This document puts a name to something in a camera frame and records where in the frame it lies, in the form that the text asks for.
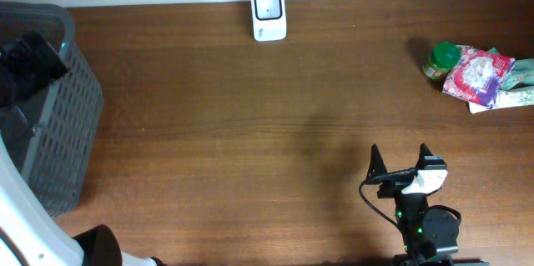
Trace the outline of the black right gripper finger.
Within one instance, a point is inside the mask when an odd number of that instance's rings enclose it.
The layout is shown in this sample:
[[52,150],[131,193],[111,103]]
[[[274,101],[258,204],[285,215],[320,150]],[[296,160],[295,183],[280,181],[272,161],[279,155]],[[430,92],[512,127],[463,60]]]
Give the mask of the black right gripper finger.
[[430,151],[430,149],[424,143],[422,143],[420,145],[419,157],[420,158],[433,157],[433,153]]
[[388,174],[387,168],[378,146],[374,143],[370,150],[370,166],[368,168],[367,177],[376,177],[385,174]]

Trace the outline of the pink purple tissue pack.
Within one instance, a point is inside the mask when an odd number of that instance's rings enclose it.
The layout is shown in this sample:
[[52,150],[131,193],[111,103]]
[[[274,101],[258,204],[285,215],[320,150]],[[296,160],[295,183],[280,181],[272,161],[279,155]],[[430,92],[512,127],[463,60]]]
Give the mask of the pink purple tissue pack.
[[468,46],[459,47],[458,64],[447,74],[442,92],[490,107],[516,59]]

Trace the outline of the green lid jar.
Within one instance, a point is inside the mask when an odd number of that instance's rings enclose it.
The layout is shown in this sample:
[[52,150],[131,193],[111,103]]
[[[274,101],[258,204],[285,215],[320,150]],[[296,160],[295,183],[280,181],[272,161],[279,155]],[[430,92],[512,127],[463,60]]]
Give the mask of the green lid jar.
[[444,78],[459,62],[461,50],[449,42],[441,42],[434,46],[428,60],[422,66],[422,72],[429,79]]

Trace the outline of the white floral cream tube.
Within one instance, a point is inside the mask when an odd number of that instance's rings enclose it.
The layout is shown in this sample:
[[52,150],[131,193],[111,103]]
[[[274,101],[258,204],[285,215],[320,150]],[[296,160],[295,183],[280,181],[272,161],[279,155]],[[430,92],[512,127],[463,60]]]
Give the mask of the white floral cream tube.
[[468,107],[471,113],[480,113],[502,108],[531,106],[532,104],[533,86],[530,86],[508,91],[499,91],[497,93],[495,102],[489,107],[484,107],[475,103],[468,103]]

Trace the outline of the teal wet wipes pack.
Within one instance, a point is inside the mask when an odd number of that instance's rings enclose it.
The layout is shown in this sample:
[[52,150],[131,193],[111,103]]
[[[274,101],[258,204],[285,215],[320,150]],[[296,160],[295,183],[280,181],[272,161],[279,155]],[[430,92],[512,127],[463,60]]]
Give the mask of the teal wet wipes pack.
[[486,93],[496,93],[497,84],[500,90],[509,91],[517,88],[533,86],[533,59],[520,59],[505,57],[497,64],[494,77],[490,80],[489,90]]

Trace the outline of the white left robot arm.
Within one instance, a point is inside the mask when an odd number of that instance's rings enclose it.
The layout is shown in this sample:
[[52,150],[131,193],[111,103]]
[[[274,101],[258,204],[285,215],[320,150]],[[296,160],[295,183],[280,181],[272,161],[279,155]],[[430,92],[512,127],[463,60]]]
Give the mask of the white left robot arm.
[[74,237],[47,214],[24,181],[8,145],[28,130],[18,103],[29,100],[69,71],[56,50],[31,30],[1,44],[1,260],[9,265],[158,266],[121,250],[100,224]]

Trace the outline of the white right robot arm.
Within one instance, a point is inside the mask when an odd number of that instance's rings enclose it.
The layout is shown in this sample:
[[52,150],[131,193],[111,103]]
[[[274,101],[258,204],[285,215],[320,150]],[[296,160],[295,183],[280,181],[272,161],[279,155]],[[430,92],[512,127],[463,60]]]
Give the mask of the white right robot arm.
[[[370,166],[359,185],[362,200],[400,232],[405,252],[392,259],[393,265],[425,266],[486,265],[480,259],[454,259],[459,251],[457,239],[461,213],[445,205],[428,204],[428,197],[440,191],[448,175],[444,159],[421,144],[417,163],[412,168],[387,170],[377,145],[370,150]],[[395,201],[395,217],[379,210],[364,195],[363,187],[377,185],[377,198]]]

